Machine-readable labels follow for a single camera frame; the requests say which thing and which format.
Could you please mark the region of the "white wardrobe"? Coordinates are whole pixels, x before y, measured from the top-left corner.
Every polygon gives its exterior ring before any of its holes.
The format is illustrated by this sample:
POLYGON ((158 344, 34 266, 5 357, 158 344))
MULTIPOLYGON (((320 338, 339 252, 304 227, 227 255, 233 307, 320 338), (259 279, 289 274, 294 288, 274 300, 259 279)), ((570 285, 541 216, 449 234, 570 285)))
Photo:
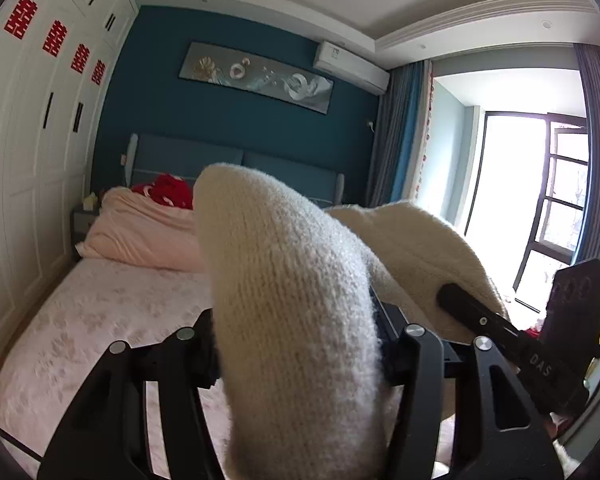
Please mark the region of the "white wardrobe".
POLYGON ((134 0, 0 0, 0 357, 70 260, 134 0))

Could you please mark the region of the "blue grey curtain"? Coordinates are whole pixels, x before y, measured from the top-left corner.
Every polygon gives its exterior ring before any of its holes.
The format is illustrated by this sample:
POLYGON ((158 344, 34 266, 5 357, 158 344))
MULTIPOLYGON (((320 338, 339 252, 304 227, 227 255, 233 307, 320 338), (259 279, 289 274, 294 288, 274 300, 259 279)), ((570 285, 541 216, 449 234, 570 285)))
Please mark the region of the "blue grey curtain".
POLYGON ((425 117, 432 62, 419 61, 390 72, 375 122, 364 205, 378 207, 400 200, 419 124, 425 117))

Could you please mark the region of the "window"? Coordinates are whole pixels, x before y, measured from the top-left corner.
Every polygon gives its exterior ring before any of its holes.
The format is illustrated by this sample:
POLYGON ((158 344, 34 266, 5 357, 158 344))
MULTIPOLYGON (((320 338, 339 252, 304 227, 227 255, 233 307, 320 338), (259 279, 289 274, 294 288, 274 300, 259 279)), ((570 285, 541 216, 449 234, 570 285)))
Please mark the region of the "window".
POLYGON ((555 274, 572 263, 588 184, 582 117, 489 112, 464 234, 516 314, 545 311, 555 274))

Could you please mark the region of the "cream knit sweater black hearts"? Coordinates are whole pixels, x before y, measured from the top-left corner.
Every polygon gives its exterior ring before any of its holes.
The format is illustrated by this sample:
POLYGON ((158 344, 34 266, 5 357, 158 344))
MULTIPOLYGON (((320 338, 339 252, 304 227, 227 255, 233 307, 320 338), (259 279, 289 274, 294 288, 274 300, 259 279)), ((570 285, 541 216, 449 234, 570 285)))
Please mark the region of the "cream knit sweater black hearts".
POLYGON ((410 202, 323 209, 261 171, 217 164, 194 188, 232 428, 234 479, 373 479, 396 417, 381 373, 374 299, 444 339, 455 283, 504 300, 466 240, 410 202))

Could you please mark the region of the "right side grey curtain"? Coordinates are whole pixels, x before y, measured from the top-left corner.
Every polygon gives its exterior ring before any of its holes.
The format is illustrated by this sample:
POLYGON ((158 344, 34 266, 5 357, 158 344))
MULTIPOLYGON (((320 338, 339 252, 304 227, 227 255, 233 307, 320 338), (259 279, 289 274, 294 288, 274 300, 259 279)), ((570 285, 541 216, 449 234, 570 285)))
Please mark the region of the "right side grey curtain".
POLYGON ((600 259, 600 47, 573 46, 580 70, 588 129, 588 182, 584 216, 573 260, 600 259))

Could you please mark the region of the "wall painting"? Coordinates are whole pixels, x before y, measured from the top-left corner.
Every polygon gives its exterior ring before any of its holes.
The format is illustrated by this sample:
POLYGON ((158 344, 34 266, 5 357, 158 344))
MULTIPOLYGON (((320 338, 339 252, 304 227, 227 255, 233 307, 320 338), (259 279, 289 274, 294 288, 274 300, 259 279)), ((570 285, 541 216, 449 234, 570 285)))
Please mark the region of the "wall painting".
POLYGON ((334 83, 248 52, 192 42, 178 76, 287 102, 326 115, 334 83))

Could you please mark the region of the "white air conditioner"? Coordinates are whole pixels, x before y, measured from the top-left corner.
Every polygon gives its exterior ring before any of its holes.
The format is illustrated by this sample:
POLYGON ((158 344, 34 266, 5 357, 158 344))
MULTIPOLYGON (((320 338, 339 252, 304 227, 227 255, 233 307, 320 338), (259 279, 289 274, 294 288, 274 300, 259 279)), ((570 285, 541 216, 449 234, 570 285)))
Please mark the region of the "white air conditioner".
POLYGON ((382 96, 388 89, 388 72, 365 58, 327 41, 318 45, 313 66, 375 96, 382 96))

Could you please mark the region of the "red pillow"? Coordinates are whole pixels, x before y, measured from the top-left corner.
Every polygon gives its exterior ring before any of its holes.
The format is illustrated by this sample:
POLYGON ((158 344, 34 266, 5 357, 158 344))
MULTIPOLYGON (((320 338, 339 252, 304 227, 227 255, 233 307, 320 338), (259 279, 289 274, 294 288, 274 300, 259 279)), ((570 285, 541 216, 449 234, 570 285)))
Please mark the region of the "red pillow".
POLYGON ((194 209, 193 189, 184 179, 172 176, 172 174, 159 174, 150 183, 134 184, 131 190, 150 198, 161 206, 194 209))

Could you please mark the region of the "pink folded duvet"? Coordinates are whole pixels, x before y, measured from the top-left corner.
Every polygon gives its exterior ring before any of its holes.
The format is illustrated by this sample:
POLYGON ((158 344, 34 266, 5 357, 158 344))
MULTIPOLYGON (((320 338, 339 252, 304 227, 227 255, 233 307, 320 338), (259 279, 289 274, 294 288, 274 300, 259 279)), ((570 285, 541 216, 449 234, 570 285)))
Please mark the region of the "pink folded duvet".
POLYGON ((129 188, 112 188, 85 240, 83 258, 188 273, 204 272, 195 215, 189 209, 159 205, 129 188))

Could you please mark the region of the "nightstand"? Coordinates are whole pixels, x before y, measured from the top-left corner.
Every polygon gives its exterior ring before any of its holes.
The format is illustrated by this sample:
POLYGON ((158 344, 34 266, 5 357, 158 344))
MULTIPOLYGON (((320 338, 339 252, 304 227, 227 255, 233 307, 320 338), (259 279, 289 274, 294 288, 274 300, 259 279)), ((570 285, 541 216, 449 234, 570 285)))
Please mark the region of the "nightstand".
POLYGON ((82 205, 73 208, 70 214, 70 236, 72 246, 86 239, 88 231, 99 216, 99 209, 86 210, 82 205))

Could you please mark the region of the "pink floral bed sheet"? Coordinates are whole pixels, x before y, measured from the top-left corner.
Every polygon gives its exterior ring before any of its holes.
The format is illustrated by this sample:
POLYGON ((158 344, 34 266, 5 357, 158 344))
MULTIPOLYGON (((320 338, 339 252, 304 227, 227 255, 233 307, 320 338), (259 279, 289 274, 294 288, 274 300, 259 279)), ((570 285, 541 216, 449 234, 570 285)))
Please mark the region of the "pink floral bed sheet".
POLYGON ((400 304, 388 274, 212 275, 80 262, 0 370, 0 427, 44 452, 108 346, 162 341, 215 308, 226 379, 201 396, 233 479, 373 479, 399 396, 379 371, 368 293, 400 304))

